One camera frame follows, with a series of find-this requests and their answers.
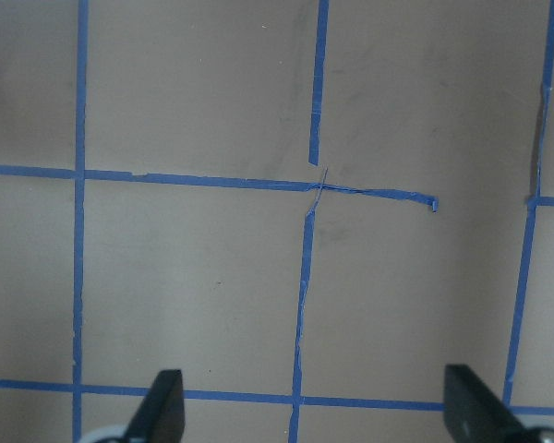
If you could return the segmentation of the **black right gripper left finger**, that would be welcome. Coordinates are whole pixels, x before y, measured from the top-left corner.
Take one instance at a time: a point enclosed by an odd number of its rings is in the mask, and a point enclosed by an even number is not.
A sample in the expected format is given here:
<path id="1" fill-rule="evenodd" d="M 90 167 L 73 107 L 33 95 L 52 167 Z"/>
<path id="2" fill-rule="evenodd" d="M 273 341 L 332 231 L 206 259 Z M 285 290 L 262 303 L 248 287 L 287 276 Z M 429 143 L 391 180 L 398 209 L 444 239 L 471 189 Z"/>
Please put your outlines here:
<path id="1" fill-rule="evenodd" d="M 186 429 L 183 376 L 180 369 L 160 371 L 127 425 L 108 425 L 85 434 L 81 442 L 182 441 Z"/>

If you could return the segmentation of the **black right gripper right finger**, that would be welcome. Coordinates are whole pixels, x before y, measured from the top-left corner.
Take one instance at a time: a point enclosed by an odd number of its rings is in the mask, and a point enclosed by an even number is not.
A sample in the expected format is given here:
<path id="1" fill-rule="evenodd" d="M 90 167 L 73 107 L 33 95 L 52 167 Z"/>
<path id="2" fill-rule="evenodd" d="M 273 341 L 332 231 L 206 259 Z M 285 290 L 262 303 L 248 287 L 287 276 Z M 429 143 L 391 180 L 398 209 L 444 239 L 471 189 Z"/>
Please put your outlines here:
<path id="1" fill-rule="evenodd" d="M 554 442 L 554 428 L 528 427 L 468 366 L 444 368 L 443 423 L 457 443 Z"/>

